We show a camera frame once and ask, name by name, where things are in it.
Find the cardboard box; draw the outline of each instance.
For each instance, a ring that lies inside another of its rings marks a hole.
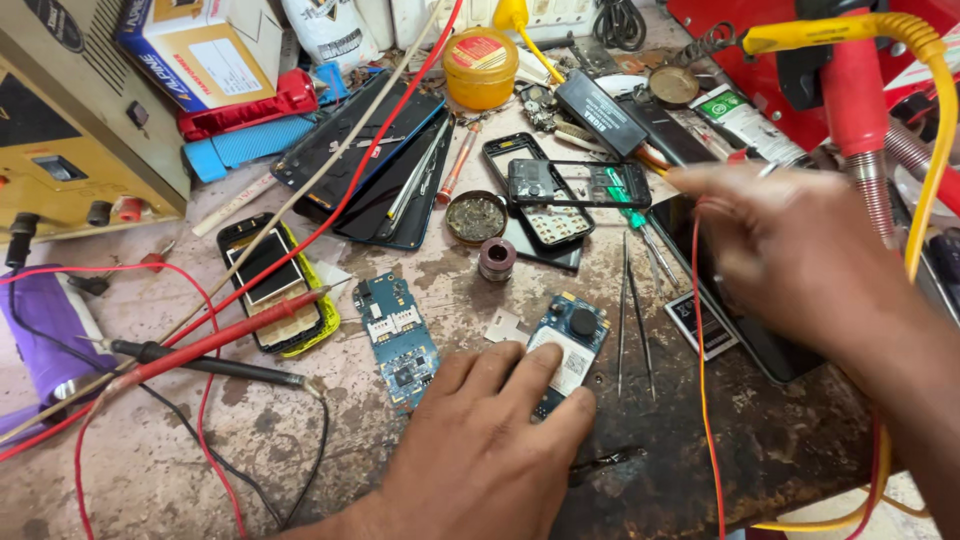
[[[276,95],[282,32],[267,0],[132,0],[116,40],[196,112]]]

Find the yellow jar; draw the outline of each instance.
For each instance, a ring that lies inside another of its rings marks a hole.
[[[516,45],[493,28],[467,28],[444,49],[450,97],[475,110],[493,109],[510,99],[518,66]]]

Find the solder wire spool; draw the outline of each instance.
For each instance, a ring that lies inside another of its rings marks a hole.
[[[477,270],[491,282],[505,282],[514,274],[516,248],[503,238],[491,238],[480,246]]]

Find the blue circuit board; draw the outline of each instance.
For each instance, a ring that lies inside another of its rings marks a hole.
[[[568,292],[553,297],[527,342],[528,351],[550,342],[564,349],[564,360],[534,410],[534,415],[541,420],[553,412],[574,388],[583,384],[610,331],[606,315],[604,309]]]
[[[397,413],[412,412],[440,359],[407,282],[392,273],[360,282],[353,289],[353,304],[362,316]]]

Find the red case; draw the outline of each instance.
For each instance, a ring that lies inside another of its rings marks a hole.
[[[317,109],[313,81],[294,68],[276,79],[276,96],[200,112],[177,113],[177,129],[187,142],[235,132],[289,114]]]

